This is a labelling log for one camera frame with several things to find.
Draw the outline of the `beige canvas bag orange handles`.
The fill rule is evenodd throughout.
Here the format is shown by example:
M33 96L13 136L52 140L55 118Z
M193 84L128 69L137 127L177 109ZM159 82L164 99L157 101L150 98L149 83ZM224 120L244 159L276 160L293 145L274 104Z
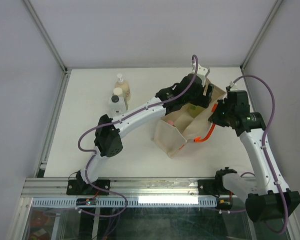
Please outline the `beige canvas bag orange handles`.
M153 142L168 157L173 158L187 143L207 141L214 130L214 125L208 121L208 118L214 112L218 100L222 99L225 94L224 90L214 86L209 107L196 118L192 118L187 112L189 103L180 110L162 117L156 124ZM169 125L168 120L173 121L174 126Z

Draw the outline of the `cream pump lotion bottle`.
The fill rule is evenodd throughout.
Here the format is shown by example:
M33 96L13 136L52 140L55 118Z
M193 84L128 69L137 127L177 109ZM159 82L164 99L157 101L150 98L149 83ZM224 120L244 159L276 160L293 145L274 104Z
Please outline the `cream pump lotion bottle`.
M130 99L131 99L130 86L129 86L128 81L126 81L123 78L123 74L121 74L121 73L117 74L117 81L115 83L115 87L121 88L123 90L126 100L130 101Z

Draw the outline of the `yellow bottle beige round cap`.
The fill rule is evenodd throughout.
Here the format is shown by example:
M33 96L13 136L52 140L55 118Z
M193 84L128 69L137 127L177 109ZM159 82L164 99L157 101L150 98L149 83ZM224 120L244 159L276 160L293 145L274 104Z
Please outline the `yellow bottle beige round cap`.
M115 88L113 89L113 95L118 96L118 97L122 97L123 100L124 100L124 103L125 103L125 108L126 108L126 110L128 110L127 99L126 99L126 96L125 96L125 94L124 94L122 88L120 88L120 87L118 87L118 88L115 87Z

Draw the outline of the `white bottle black cap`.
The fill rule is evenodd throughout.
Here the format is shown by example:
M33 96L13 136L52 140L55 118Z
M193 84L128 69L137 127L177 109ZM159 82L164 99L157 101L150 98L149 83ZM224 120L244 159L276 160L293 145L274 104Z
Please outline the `white bottle black cap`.
M113 95L109 98L108 106L112 116L123 114L122 101L119 96Z

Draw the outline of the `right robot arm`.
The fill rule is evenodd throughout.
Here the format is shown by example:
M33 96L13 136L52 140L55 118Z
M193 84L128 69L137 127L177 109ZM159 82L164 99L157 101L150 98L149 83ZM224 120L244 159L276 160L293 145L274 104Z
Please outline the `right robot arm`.
M256 185L226 167L216 171L212 192L232 192L245 204L253 222L287 220L300 204L300 194L292 191L280 173L266 136L266 125L258 112L251 112L248 94L244 90L228 91L218 101L209 121L221 127L231 127L246 149Z

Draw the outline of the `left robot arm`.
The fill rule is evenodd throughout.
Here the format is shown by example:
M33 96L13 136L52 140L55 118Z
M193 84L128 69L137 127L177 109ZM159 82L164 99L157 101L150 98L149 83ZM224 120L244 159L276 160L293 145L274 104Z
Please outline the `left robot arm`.
M83 194L93 192L101 163L122 151L122 138L128 133L189 103L207 108L212 101L213 90L212 83L205 84L202 77L190 73L180 83L159 90L150 101L135 110L114 118L103 115L98 125L92 128L95 132L94 148L89 150L92 157L76 174L77 188Z

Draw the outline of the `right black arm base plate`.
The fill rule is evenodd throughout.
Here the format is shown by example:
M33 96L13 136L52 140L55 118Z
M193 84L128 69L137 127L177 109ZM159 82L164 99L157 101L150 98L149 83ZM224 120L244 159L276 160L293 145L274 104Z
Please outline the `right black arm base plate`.
M203 195L211 195L218 198L220 195L229 195L230 193L234 194L234 192L230 192L226 189L222 183L219 183L215 179L199 179L197 180L198 184L198 194Z

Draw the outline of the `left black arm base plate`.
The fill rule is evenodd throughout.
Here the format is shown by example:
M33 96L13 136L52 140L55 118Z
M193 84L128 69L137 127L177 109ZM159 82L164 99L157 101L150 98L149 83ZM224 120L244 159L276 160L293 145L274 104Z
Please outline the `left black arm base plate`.
M109 179L99 179L93 184L99 188L109 190L110 189L110 180ZM89 184L83 183L83 185L80 185L79 182L76 179L71 179L68 181L66 194L69 196L93 196L98 192L98 189L92 187Z

